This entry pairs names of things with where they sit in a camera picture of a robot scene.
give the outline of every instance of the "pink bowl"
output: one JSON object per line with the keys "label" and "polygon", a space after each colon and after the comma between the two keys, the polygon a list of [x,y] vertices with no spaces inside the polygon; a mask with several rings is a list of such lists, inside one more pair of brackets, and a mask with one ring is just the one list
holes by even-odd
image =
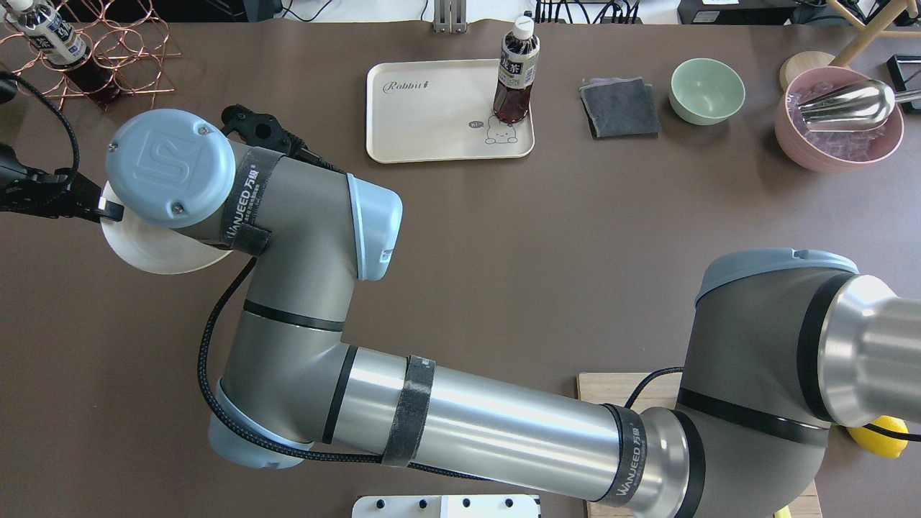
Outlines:
{"label": "pink bowl", "polygon": [[899,108],[892,111],[892,115],[883,125],[885,134],[870,142],[867,153],[869,159],[861,161],[840,159],[815,147],[803,136],[790,118],[788,107],[791,95],[808,92],[810,88],[820,83],[828,83],[834,88],[840,88],[866,78],[866,76],[848,68],[823,66],[807,70],[793,79],[787,87],[787,91],[784,92],[784,98],[777,105],[774,122],[774,133],[777,136],[777,142],[780,144],[781,149],[787,153],[787,156],[802,167],[818,172],[853,171],[890,156],[902,143],[904,134],[904,120],[902,110]]}

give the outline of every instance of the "metal scoop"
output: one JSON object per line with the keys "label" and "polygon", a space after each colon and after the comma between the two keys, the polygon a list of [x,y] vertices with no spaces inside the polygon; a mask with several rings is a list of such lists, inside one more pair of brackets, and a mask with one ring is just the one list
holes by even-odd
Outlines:
{"label": "metal scoop", "polygon": [[921,99],[921,89],[895,93],[876,79],[864,79],[803,102],[799,110],[810,131],[868,131],[886,123],[895,105]]}

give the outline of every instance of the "dark liquid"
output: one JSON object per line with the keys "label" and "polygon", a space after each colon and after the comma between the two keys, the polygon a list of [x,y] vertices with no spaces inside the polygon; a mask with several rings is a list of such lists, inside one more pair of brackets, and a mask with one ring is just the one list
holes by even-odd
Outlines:
{"label": "dark liquid", "polygon": [[[519,40],[512,33],[506,35],[505,45],[508,50],[516,54],[527,54],[537,46],[537,38]],[[506,124],[514,124],[528,115],[530,108],[530,88],[533,83],[525,88],[509,88],[499,81],[495,86],[495,100],[493,113],[496,118]]]}
{"label": "dark liquid", "polygon": [[87,47],[87,54],[79,65],[65,68],[61,72],[93,102],[105,106],[118,99],[122,89],[115,84],[114,73],[99,66],[89,53]]}

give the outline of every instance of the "white disc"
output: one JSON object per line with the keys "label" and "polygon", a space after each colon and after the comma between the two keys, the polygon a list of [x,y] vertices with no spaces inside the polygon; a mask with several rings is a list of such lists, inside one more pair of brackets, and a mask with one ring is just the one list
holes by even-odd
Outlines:
{"label": "white disc", "polygon": [[[106,182],[102,196],[124,205]],[[213,265],[230,250],[202,244],[176,231],[155,227],[142,220],[127,206],[122,221],[102,218],[102,233],[109,246],[125,263],[152,274],[185,274]]]}

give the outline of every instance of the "green bowl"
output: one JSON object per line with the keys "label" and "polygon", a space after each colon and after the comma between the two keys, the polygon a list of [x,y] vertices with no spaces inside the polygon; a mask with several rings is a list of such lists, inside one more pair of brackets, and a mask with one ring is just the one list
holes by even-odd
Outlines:
{"label": "green bowl", "polygon": [[675,113],[691,124],[721,123],[742,107],[745,85],[725,63],[698,57],[678,65],[671,74],[669,101]]}

